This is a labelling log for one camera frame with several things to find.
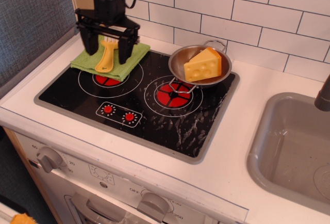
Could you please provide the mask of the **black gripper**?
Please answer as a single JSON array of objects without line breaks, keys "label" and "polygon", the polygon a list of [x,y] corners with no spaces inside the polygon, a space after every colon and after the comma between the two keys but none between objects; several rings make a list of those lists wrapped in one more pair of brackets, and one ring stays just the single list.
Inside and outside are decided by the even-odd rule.
[{"label": "black gripper", "polygon": [[76,9],[77,27],[89,55],[98,50],[98,34],[119,39],[119,63],[125,64],[134,45],[139,43],[140,25],[128,19],[125,10],[134,8],[126,0],[94,0],[94,9]]}]

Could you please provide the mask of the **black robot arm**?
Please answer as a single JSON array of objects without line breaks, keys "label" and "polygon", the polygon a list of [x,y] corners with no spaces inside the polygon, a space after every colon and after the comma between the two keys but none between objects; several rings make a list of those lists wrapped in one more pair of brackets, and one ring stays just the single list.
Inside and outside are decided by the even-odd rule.
[{"label": "black robot arm", "polygon": [[119,63],[126,63],[131,56],[133,46],[138,44],[138,30],[140,25],[130,20],[126,8],[132,9],[126,0],[93,0],[93,9],[76,9],[80,31],[85,50],[93,55],[98,50],[98,35],[104,35],[119,40]]}]

